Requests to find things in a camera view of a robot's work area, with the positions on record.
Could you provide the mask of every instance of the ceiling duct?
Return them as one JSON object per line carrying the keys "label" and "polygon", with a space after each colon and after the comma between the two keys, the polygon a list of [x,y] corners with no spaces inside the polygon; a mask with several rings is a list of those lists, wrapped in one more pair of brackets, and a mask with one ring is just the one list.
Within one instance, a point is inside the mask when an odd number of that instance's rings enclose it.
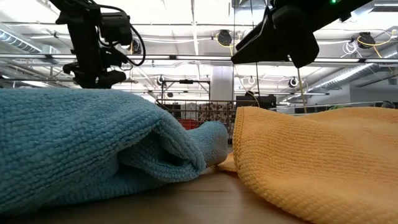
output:
{"label": "ceiling duct", "polygon": [[[392,47],[382,50],[380,54],[383,55],[383,58],[397,58],[398,44],[394,44]],[[376,63],[367,63],[364,65],[358,65],[353,68],[345,68],[310,85],[307,91],[314,91],[319,89],[330,90],[334,87],[350,83],[354,80],[371,75],[380,70],[381,67],[379,66],[379,64]]]}
{"label": "ceiling duct", "polygon": [[[27,40],[23,35],[15,33],[8,26],[0,22],[0,43],[3,42],[7,45],[19,49],[21,52],[28,52],[30,54],[59,54],[60,51],[49,45],[42,45]],[[52,64],[59,63],[59,60],[43,59],[44,62]]]}
{"label": "ceiling duct", "polygon": [[18,34],[15,34],[10,28],[0,23],[0,40],[6,44],[17,47],[20,50],[23,50],[32,54],[39,54],[42,50],[36,47],[33,42],[29,40],[24,40]]}

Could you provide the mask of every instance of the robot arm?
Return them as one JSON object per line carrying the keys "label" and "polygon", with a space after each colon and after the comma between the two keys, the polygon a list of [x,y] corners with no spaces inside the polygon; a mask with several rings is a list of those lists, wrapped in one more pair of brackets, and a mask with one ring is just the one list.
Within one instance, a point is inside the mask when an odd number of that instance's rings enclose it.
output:
{"label": "robot arm", "polygon": [[[74,72],[74,80],[82,88],[111,88],[113,84],[126,79],[124,72],[110,71],[112,65],[131,63],[140,66],[145,61],[146,50],[141,36],[130,25],[130,17],[121,9],[103,6],[93,0],[50,0],[61,13],[56,24],[66,24],[73,44],[72,53],[77,62],[63,67],[65,73]],[[119,12],[101,13],[101,8]],[[117,44],[130,45],[131,29],[142,43],[143,59],[136,64],[115,49]]]}
{"label": "robot arm", "polygon": [[237,46],[232,62],[289,61],[297,68],[312,63],[319,53],[313,33],[351,16],[371,0],[272,0],[260,22]]}

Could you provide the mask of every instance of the ceiling pipe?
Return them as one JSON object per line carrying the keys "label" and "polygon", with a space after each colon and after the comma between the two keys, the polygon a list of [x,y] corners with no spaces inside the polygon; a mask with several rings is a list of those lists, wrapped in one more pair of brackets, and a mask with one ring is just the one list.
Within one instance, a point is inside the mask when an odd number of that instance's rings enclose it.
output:
{"label": "ceiling pipe", "polygon": [[[383,58],[397,58],[398,44],[394,44],[392,47],[382,50],[380,54],[383,56]],[[353,68],[345,68],[308,86],[306,91],[315,91],[320,89],[329,90],[331,88],[341,86],[354,80],[374,74],[380,70],[381,67],[377,63],[367,63],[364,65],[355,66]]]}
{"label": "ceiling pipe", "polygon": [[32,41],[25,40],[21,35],[16,34],[13,30],[1,23],[0,40],[5,44],[9,44],[28,53],[39,54],[42,52],[40,47],[35,46]]}

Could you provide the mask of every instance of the yellow cable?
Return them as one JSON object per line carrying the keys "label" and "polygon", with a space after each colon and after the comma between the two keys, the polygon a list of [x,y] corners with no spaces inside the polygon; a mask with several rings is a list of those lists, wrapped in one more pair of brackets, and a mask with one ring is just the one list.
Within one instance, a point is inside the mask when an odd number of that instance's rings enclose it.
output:
{"label": "yellow cable", "polygon": [[304,105],[304,113],[307,113],[307,106],[305,103],[303,85],[301,84],[300,69],[297,69],[297,75],[298,75],[298,83],[300,84],[301,99],[303,100],[303,105]]}
{"label": "yellow cable", "polygon": [[379,51],[377,50],[376,46],[373,46],[374,50],[376,51],[377,55],[382,58],[382,56],[380,55]]}
{"label": "yellow cable", "polygon": [[373,48],[374,48],[374,50],[376,51],[377,55],[378,55],[380,58],[383,58],[383,57],[381,56],[381,54],[379,53],[379,51],[377,50],[376,46],[373,46]]}
{"label": "yellow cable", "polygon": [[217,43],[218,43],[220,46],[222,46],[222,47],[227,47],[227,48],[233,47],[233,46],[224,46],[224,45],[222,45],[222,44],[218,41],[218,34],[216,34],[216,41],[217,41]]}
{"label": "yellow cable", "polygon": [[380,43],[380,44],[367,44],[367,43],[364,43],[364,42],[362,42],[362,41],[360,41],[359,39],[361,38],[361,36],[359,36],[356,40],[358,41],[358,43],[361,43],[361,44],[363,44],[363,45],[367,45],[367,46],[373,46],[373,47],[375,47],[375,46],[381,46],[381,45],[384,45],[384,44],[388,44],[391,40],[392,40],[392,36],[394,35],[394,30],[391,32],[391,36],[390,36],[390,39],[389,40],[387,40],[387,41],[385,41],[385,42],[383,42],[383,43]]}

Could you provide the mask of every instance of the terry cloth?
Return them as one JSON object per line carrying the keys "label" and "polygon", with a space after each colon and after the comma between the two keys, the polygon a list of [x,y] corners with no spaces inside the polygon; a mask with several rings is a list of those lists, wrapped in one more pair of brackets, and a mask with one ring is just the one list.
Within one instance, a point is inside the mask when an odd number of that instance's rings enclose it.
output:
{"label": "terry cloth", "polygon": [[0,90],[0,214],[192,180],[227,147],[223,124],[186,131],[130,93]]}
{"label": "terry cloth", "polygon": [[398,223],[397,110],[289,116],[238,108],[233,144],[242,182],[291,214],[314,223]]}

